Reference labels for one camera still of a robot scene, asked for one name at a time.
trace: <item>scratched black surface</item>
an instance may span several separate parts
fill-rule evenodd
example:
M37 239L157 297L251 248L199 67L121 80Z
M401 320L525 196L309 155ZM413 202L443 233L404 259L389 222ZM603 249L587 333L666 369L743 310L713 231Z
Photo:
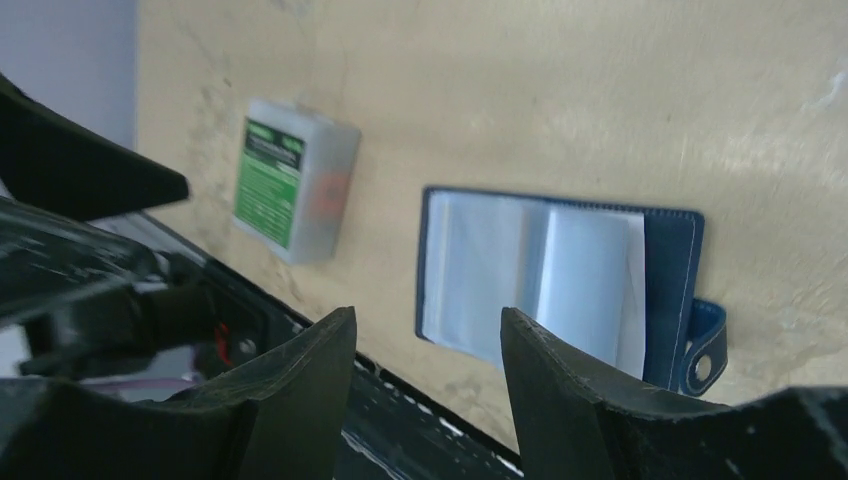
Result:
M0 198L0 328L156 270L132 240Z

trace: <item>wallet strap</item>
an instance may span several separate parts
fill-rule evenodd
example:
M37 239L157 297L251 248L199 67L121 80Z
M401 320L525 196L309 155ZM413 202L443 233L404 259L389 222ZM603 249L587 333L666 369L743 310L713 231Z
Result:
M686 332L689 347L680 364L680 391L699 397L727 367L727 314L715 303L695 299Z

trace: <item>blue leather wallet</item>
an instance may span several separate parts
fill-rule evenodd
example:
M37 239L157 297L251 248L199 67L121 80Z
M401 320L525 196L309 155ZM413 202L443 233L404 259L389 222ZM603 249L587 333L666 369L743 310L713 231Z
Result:
M720 306L694 298L704 217L690 210L619 205L566 198L455 187L424 190L418 254L415 330L424 328L424 292L430 198L436 192L465 192L533 200L587 210L641 213L645 235L645 362L642 380L685 395L700 396L727 365L726 316Z

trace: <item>table surface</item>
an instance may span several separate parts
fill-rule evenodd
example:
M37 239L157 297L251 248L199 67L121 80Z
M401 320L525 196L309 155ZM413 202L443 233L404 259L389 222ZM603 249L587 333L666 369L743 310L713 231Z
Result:
M845 383L848 4L693 0L140 2L138 149L186 174L154 211L515 448L503 375L413 333L421 190L692 208L699 296L727 307L738 403ZM233 227L251 97L362 129L336 257L289 267Z

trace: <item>red wire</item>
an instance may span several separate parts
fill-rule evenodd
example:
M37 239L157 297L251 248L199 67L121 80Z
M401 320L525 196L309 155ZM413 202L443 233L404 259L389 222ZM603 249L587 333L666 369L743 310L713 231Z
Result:
M227 337L230 334L230 329L223 323L219 323L215 327L215 346L218 350L218 357L227 364L228 367L233 366L233 361L230 360L230 345Z

